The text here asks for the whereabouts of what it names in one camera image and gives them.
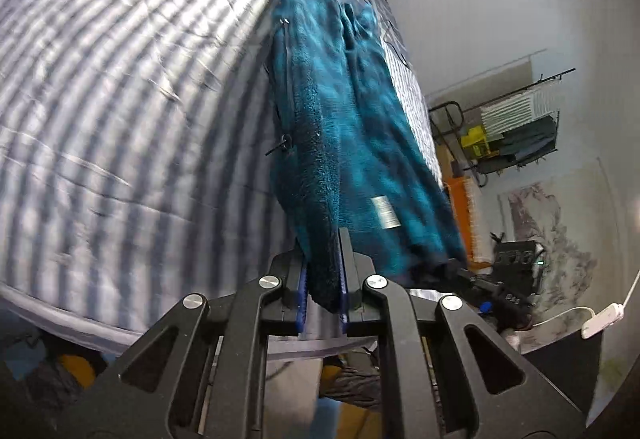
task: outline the black metal rod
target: black metal rod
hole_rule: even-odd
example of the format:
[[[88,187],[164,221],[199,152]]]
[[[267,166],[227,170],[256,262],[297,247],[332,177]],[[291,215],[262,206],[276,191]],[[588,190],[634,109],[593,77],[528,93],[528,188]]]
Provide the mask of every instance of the black metal rod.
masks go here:
[[[531,88],[532,86],[540,85],[540,83],[550,82],[551,80],[557,80],[558,78],[561,78],[565,74],[569,74],[571,72],[574,72],[575,70],[577,70],[575,67],[573,69],[565,70],[564,72],[560,72],[559,74],[555,74],[553,76],[549,76],[548,78],[545,78],[544,80],[539,80],[539,81],[537,81],[535,83],[531,83],[530,85],[523,86],[522,88],[519,88],[518,90],[514,90],[513,92],[507,92],[506,94],[498,96],[497,98],[488,99],[487,101],[483,101],[482,103],[470,106],[469,108],[466,108],[462,112],[470,112],[472,110],[475,110],[476,108],[481,108],[482,106],[484,106],[486,104],[490,104],[490,103],[493,103],[493,102],[496,102],[496,101],[500,101],[501,99],[510,98],[511,96],[513,96],[513,95],[515,95],[515,94],[517,94],[519,92],[524,92],[525,90],[527,90],[528,88]]]

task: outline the clothing tag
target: clothing tag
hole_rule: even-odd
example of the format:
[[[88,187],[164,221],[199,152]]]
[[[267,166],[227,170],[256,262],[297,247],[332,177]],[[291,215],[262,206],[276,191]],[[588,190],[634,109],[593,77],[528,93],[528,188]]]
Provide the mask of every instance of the clothing tag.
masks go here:
[[[378,218],[380,219],[380,225],[383,229],[397,228],[400,226],[400,221],[396,217],[396,212],[391,207],[391,202],[386,196],[371,197],[371,202],[376,207],[378,212]]]

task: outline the metal screw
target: metal screw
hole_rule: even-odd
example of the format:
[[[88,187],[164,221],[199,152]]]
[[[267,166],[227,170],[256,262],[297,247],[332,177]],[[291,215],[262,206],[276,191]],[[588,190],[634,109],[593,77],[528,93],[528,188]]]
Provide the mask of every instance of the metal screw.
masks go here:
[[[196,309],[200,307],[204,303],[202,296],[199,294],[190,294],[184,297],[182,300],[182,305],[187,307],[188,309]]]
[[[372,289],[382,289],[387,283],[386,278],[380,275],[371,275],[367,278],[367,285]]]
[[[462,300],[457,296],[446,296],[442,299],[442,306],[449,311],[457,311],[462,307]]]
[[[260,287],[263,287],[265,289],[273,289],[280,284],[280,278],[273,275],[263,276],[262,278],[260,278],[259,284]]]

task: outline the wrinkled sheet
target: wrinkled sheet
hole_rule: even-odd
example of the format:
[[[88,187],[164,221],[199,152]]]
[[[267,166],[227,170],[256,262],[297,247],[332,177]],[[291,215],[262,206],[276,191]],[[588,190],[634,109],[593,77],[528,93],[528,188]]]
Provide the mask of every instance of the wrinkled sheet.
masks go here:
[[[264,273],[293,236],[269,184],[269,0],[0,0],[0,297],[119,353],[189,292]],[[384,0],[387,60],[439,177],[426,109]],[[309,304],[271,358],[350,346]]]

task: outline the blue towel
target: blue towel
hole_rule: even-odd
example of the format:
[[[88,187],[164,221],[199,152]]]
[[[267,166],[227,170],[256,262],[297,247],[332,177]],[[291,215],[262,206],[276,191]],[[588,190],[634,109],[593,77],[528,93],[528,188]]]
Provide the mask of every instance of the blue towel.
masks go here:
[[[276,196],[309,262],[308,288],[339,306],[338,228],[376,271],[406,281],[466,252],[396,95],[375,14],[356,0],[275,0],[269,59],[282,151]]]

